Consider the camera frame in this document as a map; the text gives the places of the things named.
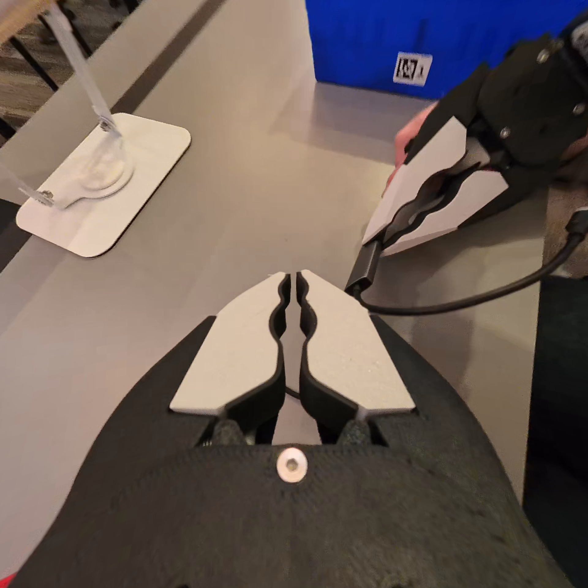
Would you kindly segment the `blue plastic bin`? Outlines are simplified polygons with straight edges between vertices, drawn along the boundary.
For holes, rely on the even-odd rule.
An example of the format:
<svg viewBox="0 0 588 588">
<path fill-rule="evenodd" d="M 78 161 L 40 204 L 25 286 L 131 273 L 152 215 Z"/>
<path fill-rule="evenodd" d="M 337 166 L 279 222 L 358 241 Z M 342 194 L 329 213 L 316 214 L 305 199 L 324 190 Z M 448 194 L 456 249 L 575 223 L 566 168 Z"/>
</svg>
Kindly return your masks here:
<svg viewBox="0 0 588 588">
<path fill-rule="evenodd" d="M 587 1 L 306 1 L 318 82 L 439 99 Z"/>
</svg>

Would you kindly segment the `person's dark trouser leg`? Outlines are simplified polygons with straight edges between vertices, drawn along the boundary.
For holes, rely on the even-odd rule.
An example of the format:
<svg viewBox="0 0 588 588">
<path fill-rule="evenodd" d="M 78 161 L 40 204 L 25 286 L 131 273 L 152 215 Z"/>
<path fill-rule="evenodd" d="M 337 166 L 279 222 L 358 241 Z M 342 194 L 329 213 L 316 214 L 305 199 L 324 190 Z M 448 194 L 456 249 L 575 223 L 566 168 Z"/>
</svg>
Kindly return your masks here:
<svg viewBox="0 0 588 588">
<path fill-rule="evenodd" d="M 575 587 L 587 587 L 587 278 L 541 283 L 525 514 Z"/>
</svg>

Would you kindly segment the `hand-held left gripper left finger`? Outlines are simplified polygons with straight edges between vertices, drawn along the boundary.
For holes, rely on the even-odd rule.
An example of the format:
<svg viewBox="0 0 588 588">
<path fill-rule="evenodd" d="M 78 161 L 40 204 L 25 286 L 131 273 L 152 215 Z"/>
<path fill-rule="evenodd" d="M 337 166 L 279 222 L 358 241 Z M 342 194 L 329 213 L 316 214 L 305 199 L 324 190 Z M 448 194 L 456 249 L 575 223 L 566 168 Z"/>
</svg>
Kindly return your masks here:
<svg viewBox="0 0 588 588">
<path fill-rule="evenodd" d="M 235 421 L 255 443 L 272 443 L 286 397 L 281 337 L 290 274 L 277 272 L 230 301 L 213 318 L 174 397 L 182 415 Z"/>
</svg>

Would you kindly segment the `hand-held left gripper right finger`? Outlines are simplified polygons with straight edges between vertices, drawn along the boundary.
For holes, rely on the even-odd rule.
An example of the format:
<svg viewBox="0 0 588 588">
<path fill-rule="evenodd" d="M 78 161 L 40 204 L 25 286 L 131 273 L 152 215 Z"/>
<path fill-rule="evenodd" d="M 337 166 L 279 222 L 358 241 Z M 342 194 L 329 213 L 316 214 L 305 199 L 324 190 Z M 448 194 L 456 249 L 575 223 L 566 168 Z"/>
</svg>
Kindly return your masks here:
<svg viewBox="0 0 588 588">
<path fill-rule="evenodd" d="M 296 274 L 300 329 L 305 336 L 299 399 L 316 422 L 321 443 L 336 443 L 353 420 L 416 409 L 369 312 L 324 278 Z"/>
</svg>

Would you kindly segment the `person's right hand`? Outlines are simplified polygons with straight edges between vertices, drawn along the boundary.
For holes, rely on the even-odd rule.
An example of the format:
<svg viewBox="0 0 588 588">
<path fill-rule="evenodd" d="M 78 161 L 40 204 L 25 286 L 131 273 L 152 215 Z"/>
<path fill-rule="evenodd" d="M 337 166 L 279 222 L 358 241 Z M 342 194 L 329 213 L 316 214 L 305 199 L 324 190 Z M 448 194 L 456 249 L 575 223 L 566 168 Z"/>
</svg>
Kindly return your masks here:
<svg viewBox="0 0 588 588">
<path fill-rule="evenodd" d="M 410 121 L 408 121 L 408 123 L 403 128 L 401 128 L 401 130 L 396 134 L 396 137 L 394 139 L 395 170 L 399 169 L 400 166 L 403 165 L 406 159 L 408 143 L 416 137 L 424 121 L 431 113 L 431 111 L 435 109 L 436 106 L 437 101 L 433 102 L 431 105 L 421 110 Z"/>
</svg>

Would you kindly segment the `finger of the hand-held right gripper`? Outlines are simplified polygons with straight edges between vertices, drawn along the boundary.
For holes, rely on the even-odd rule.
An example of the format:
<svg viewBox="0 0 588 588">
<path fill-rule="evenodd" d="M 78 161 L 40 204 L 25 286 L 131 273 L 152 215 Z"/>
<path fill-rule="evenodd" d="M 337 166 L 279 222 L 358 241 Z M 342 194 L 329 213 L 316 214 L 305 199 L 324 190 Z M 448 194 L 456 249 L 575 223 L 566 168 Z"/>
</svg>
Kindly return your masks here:
<svg viewBox="0 0 588 588">
<path fill-rule="evenodd" d="M 466 127 L 451 117 L 411 160 L 399 168 L 367 225 L 362 243 L 369 243 L 384 231 L 403 206 L 416 200 L 419 189 L 429 178 L 458 163 L 465 151 Z"/>
<path fill-rule="evenodd" d="M 507 188 L 508 184 L 500 173 L 475 171 L 462 182 L 451 202 L 429 212 L 420 225 L 392 245 L 383 246 L 381 255 L 398 254 L 457 230 Z"/>
</svg>

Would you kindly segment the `slim grey usb-c hub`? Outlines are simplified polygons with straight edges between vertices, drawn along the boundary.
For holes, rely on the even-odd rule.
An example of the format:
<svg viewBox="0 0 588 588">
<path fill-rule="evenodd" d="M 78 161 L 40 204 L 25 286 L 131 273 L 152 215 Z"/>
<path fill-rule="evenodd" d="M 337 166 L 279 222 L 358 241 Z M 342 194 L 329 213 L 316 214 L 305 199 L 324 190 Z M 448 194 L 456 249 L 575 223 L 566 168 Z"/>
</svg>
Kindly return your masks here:
<svg viewBox="0 0 588 588">
<path fill-rule="evenodd" d="M 382 316 L 433 316 L 465 310 L 525 290 L 530 286 L 539 283 L 542 279 L 552 275 L 571 257 L 586 238 L 586 207 L 575 210 L 574 214 L 570 217 L 565 230 L 567 232 L 567 238 L 563 247 L 551 260 L 532 274 L 486 293 L 439 305 L 419 307 L 385 307 L 369 304 L 363 299 L 363 293 L 374 283 L 382 253 L 383 243 L 380 238 L 377 238 L 369 242 L 367 245 L 362 246 L 344 291 L 352 296 L 368 312 Z"/>
</svg>

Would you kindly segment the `document stand with wooden board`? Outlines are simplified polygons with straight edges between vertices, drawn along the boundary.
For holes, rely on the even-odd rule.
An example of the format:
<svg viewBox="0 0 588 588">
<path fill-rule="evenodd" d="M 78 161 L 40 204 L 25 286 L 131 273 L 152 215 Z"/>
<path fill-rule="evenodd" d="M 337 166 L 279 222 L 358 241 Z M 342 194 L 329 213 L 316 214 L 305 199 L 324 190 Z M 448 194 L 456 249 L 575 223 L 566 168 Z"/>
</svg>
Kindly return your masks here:
<svg viewBox="0 0 588 588">
<path fill-rule="evenodd" d="M 112 114 L 56 1 L 1 1 L 1 42 L 44 13 L 87 94 L 97 126 L 37 189 L 4 162 L 1 175 L 26 196 L 19 229 L 83 258 L 106 253 L 187 151 L 187 129 Z"/>
</svg>

